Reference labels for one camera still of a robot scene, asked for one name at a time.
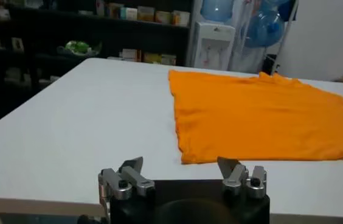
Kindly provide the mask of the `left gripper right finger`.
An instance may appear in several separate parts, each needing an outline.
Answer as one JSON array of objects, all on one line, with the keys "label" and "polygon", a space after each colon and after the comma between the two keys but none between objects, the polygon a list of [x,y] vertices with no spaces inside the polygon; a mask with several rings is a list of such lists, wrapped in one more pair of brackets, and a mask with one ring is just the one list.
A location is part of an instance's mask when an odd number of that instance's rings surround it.
[{"label": "left gripper right finger", "polygon": [[245,191],[249,198],[262,199],[266,196],[267,172],[263,166],[255,166],[252,174],[237,159],[217,158],[223,176],[223,191],[236,197]]}]

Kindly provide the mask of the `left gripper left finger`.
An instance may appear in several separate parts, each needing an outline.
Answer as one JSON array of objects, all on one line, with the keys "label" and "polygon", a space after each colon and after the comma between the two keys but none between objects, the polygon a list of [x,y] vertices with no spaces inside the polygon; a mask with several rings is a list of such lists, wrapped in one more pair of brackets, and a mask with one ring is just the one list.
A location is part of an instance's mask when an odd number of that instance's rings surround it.
[{"label": "left gripper left finger", "polygon": [[117,171],[102,169],[98,174],[100,201],[128,200],[133,195],[151,198],[155,194],[155,182],[140,173],[143,157],[126,160]]}]

